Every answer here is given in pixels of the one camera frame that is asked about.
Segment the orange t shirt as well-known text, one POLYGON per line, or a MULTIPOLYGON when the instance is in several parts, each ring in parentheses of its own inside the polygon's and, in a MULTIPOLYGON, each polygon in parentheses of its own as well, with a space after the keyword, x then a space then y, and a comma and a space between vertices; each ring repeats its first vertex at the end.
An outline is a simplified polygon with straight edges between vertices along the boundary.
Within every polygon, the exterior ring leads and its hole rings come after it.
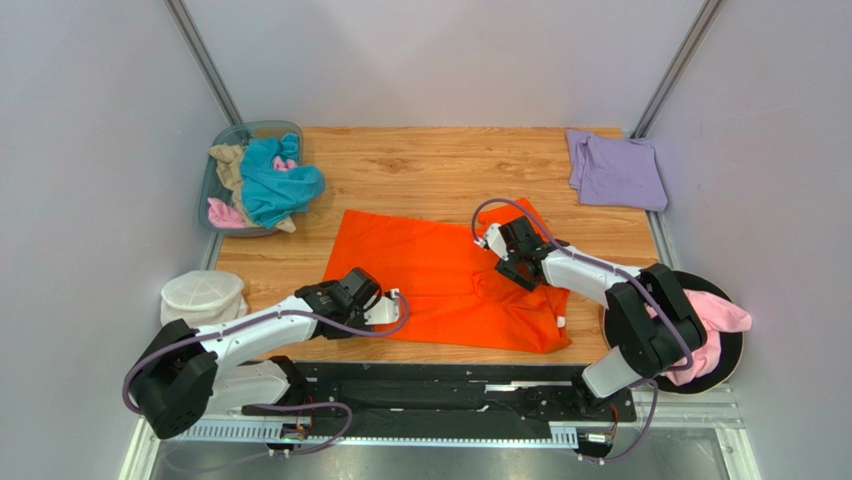
POLYGON ((496 271, 497 260, 463 225, 348 210, 324 277, 359 267, 400 290, 411 315, 393 340, 536 354, 568 347, 559 320, 569 291, 525 290, 496 271))

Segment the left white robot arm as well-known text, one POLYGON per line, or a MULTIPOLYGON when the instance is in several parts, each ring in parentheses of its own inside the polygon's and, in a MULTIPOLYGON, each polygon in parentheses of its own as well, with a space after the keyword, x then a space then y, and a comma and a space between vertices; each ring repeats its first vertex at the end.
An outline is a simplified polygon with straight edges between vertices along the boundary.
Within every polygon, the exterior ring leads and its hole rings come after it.
POLYGON ((354 268, 241 318, 200 327, 174 320, 126 374, 122 400, 160 439, 182 434, 207 414, 299 411, 308 398, 305 377, 284 357, 260 355, 318 337, 385 337, 409 313, 399 290, 385 291, 354 268))

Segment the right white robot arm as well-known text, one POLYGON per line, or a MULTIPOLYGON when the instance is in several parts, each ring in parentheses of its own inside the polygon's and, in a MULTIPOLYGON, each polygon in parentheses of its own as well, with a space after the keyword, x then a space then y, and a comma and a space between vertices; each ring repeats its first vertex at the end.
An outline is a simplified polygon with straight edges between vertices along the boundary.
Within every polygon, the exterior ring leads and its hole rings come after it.
POLYGON ((484 242, 498 258, 497 272, 522 288, 561 288, 604 307, 610 350, 571 379, 570 402, 581 415, 607 409, 634 384, 689 367, 707 343, 679 279, 663 264, 627 267, 587 255, 538 233, 527 216, 490 225, 484 242))

